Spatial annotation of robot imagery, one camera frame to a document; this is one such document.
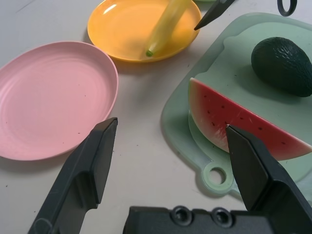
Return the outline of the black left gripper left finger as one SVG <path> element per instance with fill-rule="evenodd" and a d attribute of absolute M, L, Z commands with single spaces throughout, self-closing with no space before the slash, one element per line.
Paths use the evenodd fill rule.
<path fill-rule="evenodd" d="M 78 234 L 97 209 L 110 170 L 118 120 L 98 123 L 68 156 L 41 206 L 30 234 Z"/>

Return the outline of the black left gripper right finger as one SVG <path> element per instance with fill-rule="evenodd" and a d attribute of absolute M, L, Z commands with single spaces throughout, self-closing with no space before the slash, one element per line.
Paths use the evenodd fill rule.
<path fill-rule="evenodd" d="M 312 208 L 281 164 L 257 137 L 228 125 L 232 172 L 250 215 L 265 220 L 262 233 L 310 234 Z"/>

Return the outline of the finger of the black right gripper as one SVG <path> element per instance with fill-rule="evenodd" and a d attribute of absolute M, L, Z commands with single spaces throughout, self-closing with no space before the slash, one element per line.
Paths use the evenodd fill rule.
<path fill-rule="evenodd" d="M 216 0 L 211 8 L 202 17 L 200 22 L 196 25 L 194 30 L 205 27 L 218 17 L 220 17 L 232 4 L 234 0 Z"/>

